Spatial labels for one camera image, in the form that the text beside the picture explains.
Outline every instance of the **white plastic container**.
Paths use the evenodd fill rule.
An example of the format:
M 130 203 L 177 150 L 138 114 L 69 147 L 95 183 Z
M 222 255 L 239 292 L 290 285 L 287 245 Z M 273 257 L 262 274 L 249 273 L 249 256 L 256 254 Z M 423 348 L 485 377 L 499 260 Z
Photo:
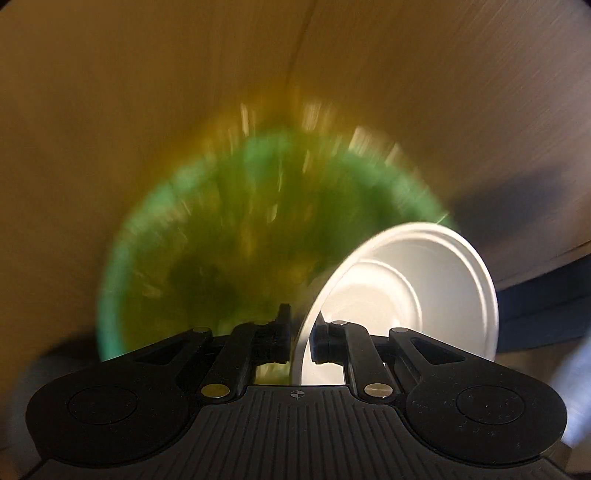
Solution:
M 406 223 L 361 245 L 295 306 L 294 385 L 343 382 L 341 367 L 316 365 L 308 338 L 319 313 L 372 335 L 407 327 L 493 360 L 498 336 L 495 289 L 484 262 L 459 234 L 435 223 Z

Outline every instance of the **yellow-green object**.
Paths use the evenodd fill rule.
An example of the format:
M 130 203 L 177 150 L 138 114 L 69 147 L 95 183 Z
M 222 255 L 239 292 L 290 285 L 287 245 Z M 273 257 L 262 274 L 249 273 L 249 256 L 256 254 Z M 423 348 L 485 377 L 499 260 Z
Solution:
M 356 135 L 274 124 L 180 162 L 115 240 L 99 297 L 102 358 L 193 326 L 224 335 L 269 321 L 372 235 L 445 218 L 400 152 L 360 148 Z

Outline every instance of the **wooden surface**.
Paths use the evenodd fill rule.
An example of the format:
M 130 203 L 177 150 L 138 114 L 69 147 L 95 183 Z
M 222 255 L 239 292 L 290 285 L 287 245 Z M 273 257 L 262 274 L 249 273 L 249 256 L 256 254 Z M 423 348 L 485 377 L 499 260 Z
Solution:
M 260 83 L 399 139 L 498 286 L 589 250 L 579 0 L 13 0 L 0 45 L 0 394 L 92 328 L 151 153 Z

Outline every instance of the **silver screw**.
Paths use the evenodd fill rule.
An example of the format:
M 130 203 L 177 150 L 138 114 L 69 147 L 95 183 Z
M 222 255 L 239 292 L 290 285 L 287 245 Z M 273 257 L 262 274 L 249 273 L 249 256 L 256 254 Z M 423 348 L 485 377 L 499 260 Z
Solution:
M 369 385 L 366 385 L 363 391 L 370 397 L 375 398 L 386 398 L 392 395 L 392 392 L 394 392 L 392 387 L 390 387 L 390 385 L 386 385 L 385 383 L 370 383 Z
M 201 394 L 209 398 L 223 398 L 230 393 L 230 389 L 221 383 L 211 383 L 201 389 Z

